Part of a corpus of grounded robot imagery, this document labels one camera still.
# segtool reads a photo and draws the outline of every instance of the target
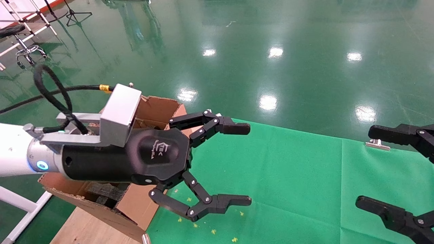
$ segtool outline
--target black cable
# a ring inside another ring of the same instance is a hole
[[[80,90],[101,90],[100,86],[101,85],[69,86],[69,87],[65,87],[65,90],[67,92],[70,92],[70,91],[80,91]],[[113,89],[114,89],[113,86],[109,86],[108,90],[110,92],[112,92]],[[59,94],[59,93],[60,93],[60,90],[55,90],[55,91],[50,92],[51,95],[56,95],[56,94]],[[15,104],[7,107],[7,108],[4,108],[4,109],[0,110],[0,115],[4,114],[6,112],[9,112],[10,110],[13,110],[13,109],[16,109],[18,107],[21,107],[23,105],[26,105],[26,104],[29,104],[31,102],[37,101],[39,99],[42,99],[42,98],[44,98],[42,95],[38,95],[38,96],[35,96],[35,97],[32,97],[32,98],[29,98],[27,100],[24,100],[22,102],[15,103]]]
[[[52,94],[50,94],[50,92],[44,86],[43,81],[42,81],[42,72],[43,71],[48,73],[50,78],[54,81],[55,85],[59,88],[60,93],[63,95],[63,98],[64,98],[68,108],[66,108],[61,102],[59,102],[59,100],[57,100]],[[62,85],[59,78],[56,76],[56,74],[48,66],[43,65],[43,64],[38,65],[35,68],[35,71],[33,73],[33,80],[35,82],[36,88],[39,90],[41,95],[45,99],[47,99],[51,104],[53,104],[67,118],[67,120],[60,126],[44,127],[43,128],[44,133],[52,133],[52,132],[56,132],[59,130],[64,130],[70,122],[72,122],[83,135],[86,135],[89,132],[88,129],[86,128],[86,126],[84,126],[84,124],[81,121],[79,121],[75,115],[73,115],[71,98],[69,97],[68,93],[65,90],[65,87]]]

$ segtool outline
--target green backdrop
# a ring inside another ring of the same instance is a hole
[[[210,214],[197,226],[160,208],[148,229],[153,244],[410,244],[380,217],[356,208],[356,198],[416,215],[434,209],[433,166],[416,152],[251,125],[248,136],[218,134],[195,149],[191,172],[210,194],[249,195],[252,205]],[[197,202],[185,184],[169,195]]]

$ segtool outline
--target stool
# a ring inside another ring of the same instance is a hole
[[[24,44],[24,42],[17,36],[17,34],[21,31],[23,31],[26,27],[23,24],[18,24],[16,26],[10,26],[10,27],[6,27],[0,30],[0,38],[4,38],[7,36],[14,36],[17,40],[17,42],[21,45],[21,47],[23,48],[22,50],[18,51],[15,56],[16,56],[16,63],[17,65],[22,68],[25,69],[26,67],[23,65],[22,62],[20,62],[18,60],[19,57],[24,56],[24,58],[29,62],[30,65],[35,65],[36,62],[33,61],[33,59],[29,56],[29,54],[38,51],[43,58],[47,58],[47,54],[44,52],[44,50],[42,48],[40,48],[38,45],[31,45],[31,46],[26,46]]]

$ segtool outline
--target open cardboard box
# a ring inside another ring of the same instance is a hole
[[[176,100],[142,96],[133,127],[156,126],[160,129],[169,129],[170,118],[186,113],[184,105]],[[189,136],[193,130],[187,129],[182,132]],[[158,205],[148,196],[149,191],[155,187],[153,185],[130,184],[121,200],[112,209],[94,202],[97,196],[85,191],[91,183],[89,181],[73,181],[60,173],[46,173],[39,178],[38,182],[44,186],[46,191],[82,208],[139,242],[141,242],[141,236],[145,233],[158,208]]]

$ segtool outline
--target glossy green floor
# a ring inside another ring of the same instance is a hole
[[[70,5],[93,15],[81,26],[66,27],[66,19],[53,23],[59,40],[48,30],[35,39],[44,43],[51,56],[46,64],[66,86],[133,82],[145,95],[183,101],[190,112],[212,109],[359,141],[368,139],[373,124],[434,121],[431,0],[153,0],[150,5],[76,0]],[[0,43],[0,49],[7,45]],[[7,67],[0,72],[0,107],[38,94],[30,68],[17,67],[12,53],[0,60]],[[102,92],[71,97],[76,112],[98,112],[108,98]],[[56,114],[41,101],[0,115],[0,121],[54,125]],[[42,193],[35,180],[3,178],[0,185],[35,201]],[[2,240],[24,213],[3,203],[0,210]],[[49,243],[72,210],[52,199],[18,243]]]

